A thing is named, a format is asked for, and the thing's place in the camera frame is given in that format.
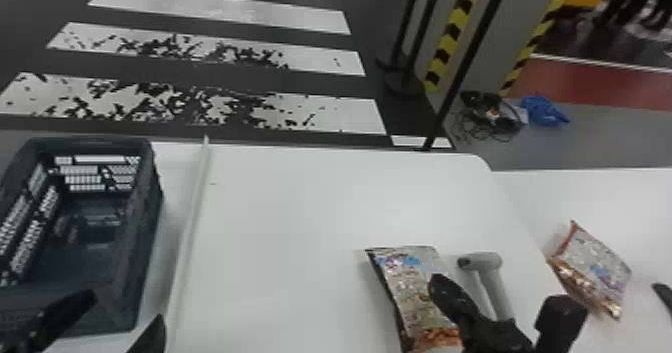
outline red floor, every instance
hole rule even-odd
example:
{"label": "red floor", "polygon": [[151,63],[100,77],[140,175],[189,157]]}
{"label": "red floor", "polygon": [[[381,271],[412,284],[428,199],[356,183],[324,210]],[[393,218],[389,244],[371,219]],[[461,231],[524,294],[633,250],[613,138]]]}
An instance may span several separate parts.
{"label": "red floor", "polygon": [[531,59],[508,97],[672,111],[672,74]]}

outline blue cloth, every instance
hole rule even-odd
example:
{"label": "blue cloth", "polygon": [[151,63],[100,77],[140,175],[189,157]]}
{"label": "blue cloth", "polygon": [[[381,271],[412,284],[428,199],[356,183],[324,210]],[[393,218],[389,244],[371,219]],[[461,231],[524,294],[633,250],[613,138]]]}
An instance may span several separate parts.
{"label": "blue cloth", "polygon": [[540,126],[558,127],[570,122],[569,118],[553,106],[553,103],[546,97],[523,97],[520,106],[527,110],[530,120]]}

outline black floor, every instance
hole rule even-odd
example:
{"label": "black floor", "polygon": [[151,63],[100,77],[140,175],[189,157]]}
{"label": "black floor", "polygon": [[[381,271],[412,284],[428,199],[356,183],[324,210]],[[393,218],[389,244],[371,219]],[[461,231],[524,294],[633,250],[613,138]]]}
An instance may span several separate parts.
{"label": "black floor", "polygon": [[[376,68],[376,51],[388,44],[396,31],[404,0],[339,0],[351,36],[313,33],[302,36],[308,42],[326,43],[330,48],[359,51],[367,77],[355,79],[285,70],[267,70],[231,65],[192,64],[186,61],[117,57],[105,54],[61,52],[45,49],[66,23],[123,25],[138,29],[173,30],[210,36],[283,42],[293,39],[291,29],[252,27],[235,23],[212,25],[207,20],[148,15],[89,7],[89,0],[0,0],[0,91],[22,71],[59,75],[155,81],[176,85],[205,85],[224,88],[273,90],[295,94],[315,94],[373,98],[387,135],[329,133],[314,131],[265,130],[244,125],[189,126],[176,122],[150,124],[87,119],[52,119],[0,115],[0,129],[50,130],[78,133],[113,133],[163,137],[200,137],[253,140],[257,142],[300,142],[390,146],[390,135],[426,134],[434,114],[425,98],[399,100],[383,87],[383,73]],[[267,0],[321,7],[319,0]]]}

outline plastic bag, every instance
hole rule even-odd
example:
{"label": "plastic bag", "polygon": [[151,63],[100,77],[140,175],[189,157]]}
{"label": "plastic bag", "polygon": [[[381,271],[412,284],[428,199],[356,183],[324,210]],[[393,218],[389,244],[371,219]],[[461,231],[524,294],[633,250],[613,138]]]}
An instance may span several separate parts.
{"label": "plastic bag", "polygon": [[371,248],[366,253],[394,303],[405,353],[461,346],[457,326],[434,305],[427,291],[432,274],[445,272],[436,249],[404,246]]}
{"label": "plastic bag", "polygon": [[625,286],[632,276],[630,267],[575,221],[571,224],[569,235],[549,264],[563,284],[583,301],[620,319]]}

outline white painted stripe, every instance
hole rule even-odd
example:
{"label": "white painted stripe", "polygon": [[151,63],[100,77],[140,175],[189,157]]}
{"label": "white painted stripe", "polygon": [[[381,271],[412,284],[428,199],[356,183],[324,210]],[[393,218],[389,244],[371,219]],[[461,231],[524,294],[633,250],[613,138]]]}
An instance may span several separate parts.
{"label": "white painted stripe", "polygon": [[[391,138],[392,144],[394,144],[395,147],[420,148],[425,144],[425,140],[427,140],[424,136],[391,135]],[[448,140],[448,138],[436,138],[432,148],[453,148],[453,146],[450,145],[450,140]]]}
{"label": "white painted stripe", "polygon": [[623,69],[623,70],[653,72],[653,73],[658,73],[658,74],[672,74],[672,69],[669,69],[669,68],[637,66],[637,65],[625,64],[625,63],[596,61],[596,60],[592,60],[592,59],[561,57],[561,56],[558,56],[558,55],[548,55],[548,54],[534,53],[534,54],[532,54],[531,58],[533,58],[533,59],[543,59],[543,60],[547,60],[547,61],[586,64],[586,65],[591,65],[591,66],[620,68],[620,69]]}
{"label": "white painted stripe", "polygon": [[90,6],[350,34],[340,11],[254,0],[91,0]]}
{"label": "white painted stripe", "polygon": [[371,99],[241,92],[26,72],[0,94],[0,114],[386,133],[376,102]]}
{"label": "white painted stripe", "polygon": [[365,76],[355,51],[68,23],[50,49]]}

